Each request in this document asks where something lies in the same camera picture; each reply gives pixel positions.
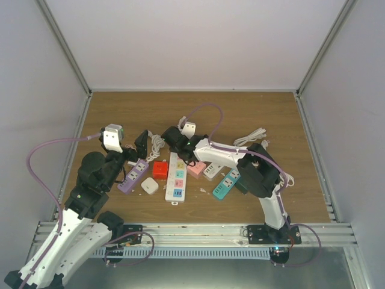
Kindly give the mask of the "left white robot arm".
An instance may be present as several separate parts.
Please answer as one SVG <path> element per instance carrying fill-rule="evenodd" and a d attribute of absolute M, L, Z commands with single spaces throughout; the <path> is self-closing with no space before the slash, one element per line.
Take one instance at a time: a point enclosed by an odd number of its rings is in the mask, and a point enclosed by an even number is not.
<path fill-rule="evenodd" d="M 98 248 L 105 246 L 111 252 L 141 241 L 142 227 L 129 229 L 118 215 L 99 211 L 125 171 L 125 163 L 147 157 L 148 134 L 143 131 L 134 148 L 122 146 L 123 128 L 119 125 L 108 125 L 86 138 L 98 138 L 105 152 L 83 157 L 76 185 L 59 209 L 57 224 L 34 256 L 21 269 L 7 274 L 4 282 L 10 288 L 64 288 Z"/>

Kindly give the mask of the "dark green cube socket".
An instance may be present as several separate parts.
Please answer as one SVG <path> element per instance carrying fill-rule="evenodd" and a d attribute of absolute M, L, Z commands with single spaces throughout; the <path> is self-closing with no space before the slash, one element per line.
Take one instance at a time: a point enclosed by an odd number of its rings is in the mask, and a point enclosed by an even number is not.
<path fill-rule="evenodd" d="M 247 187 L 245 186 L 245 184 L 243 183 L 243 181 L 242 181 L 241 179 L 239 179 L 239 180 L 235 183 L 235 187 L 236 187 L 242 194 L 247 194 L 247 193 L 248 193 Z"/>

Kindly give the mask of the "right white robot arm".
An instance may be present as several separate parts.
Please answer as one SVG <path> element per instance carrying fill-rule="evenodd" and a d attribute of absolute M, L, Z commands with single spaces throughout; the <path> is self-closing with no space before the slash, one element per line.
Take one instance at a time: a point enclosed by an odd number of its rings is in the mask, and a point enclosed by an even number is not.
<path fill-rule="evenodd" d="M 247 191 L 260 201 L 267 239 L 279 244 L 288 238 L 288 214 L 280 197 L 283 170 L 262 145 L 229 146 L 212 141 L 208 135 L 188 138 L 175 126 L 163 132 L 161 138 L 187 164 L 210 162 L 237 170 Z"/>

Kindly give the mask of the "pink cube socket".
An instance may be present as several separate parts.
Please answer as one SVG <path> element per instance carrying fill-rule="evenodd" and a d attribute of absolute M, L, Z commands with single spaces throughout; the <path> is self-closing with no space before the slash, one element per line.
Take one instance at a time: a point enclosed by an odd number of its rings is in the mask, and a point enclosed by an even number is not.
<path fill-rule="evenodd" d="M 187 173 L 190 174 L 193 178 L 199 179 L 206 169 L 206 164 L 201 161 L 192 161 L 187 166 Z"/>

